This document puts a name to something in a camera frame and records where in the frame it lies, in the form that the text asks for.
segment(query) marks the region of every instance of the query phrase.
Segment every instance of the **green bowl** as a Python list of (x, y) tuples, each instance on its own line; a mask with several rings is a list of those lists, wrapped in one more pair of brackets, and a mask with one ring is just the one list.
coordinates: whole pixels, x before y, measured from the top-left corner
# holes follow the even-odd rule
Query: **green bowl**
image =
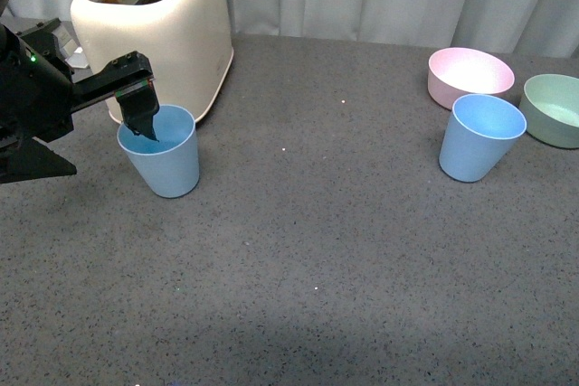
[(560, 74), (532, 77), (518, 108), (531, 136), (552, 146), (579, 148), (579, 79)]

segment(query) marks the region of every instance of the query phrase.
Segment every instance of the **speckled countertop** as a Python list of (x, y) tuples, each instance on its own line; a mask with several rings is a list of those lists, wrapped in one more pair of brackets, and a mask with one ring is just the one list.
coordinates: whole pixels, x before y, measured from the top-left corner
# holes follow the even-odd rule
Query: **speckled countertop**
[[(579, 151), (523, 136), (482, 181), (438, 166), (434, 49), (234, 40), (201, 180), (155, 196), (106, 106), (0, 187), (0, 383), (579, 383)], [(501, 55), (518, 103), (579, 60)]]

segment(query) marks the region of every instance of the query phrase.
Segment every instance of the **toaster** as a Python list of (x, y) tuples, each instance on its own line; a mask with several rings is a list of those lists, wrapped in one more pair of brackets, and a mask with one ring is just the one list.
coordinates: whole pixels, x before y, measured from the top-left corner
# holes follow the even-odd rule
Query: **toaster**
[[(195, 121), (213, 105), (232, 63), (226, 0), (73, 0), (71, 19), (93, 71), (141, 52), (151, 62), (159, 103), (186, 108)], [(122, 122), (117, 101), (107, 106)]]

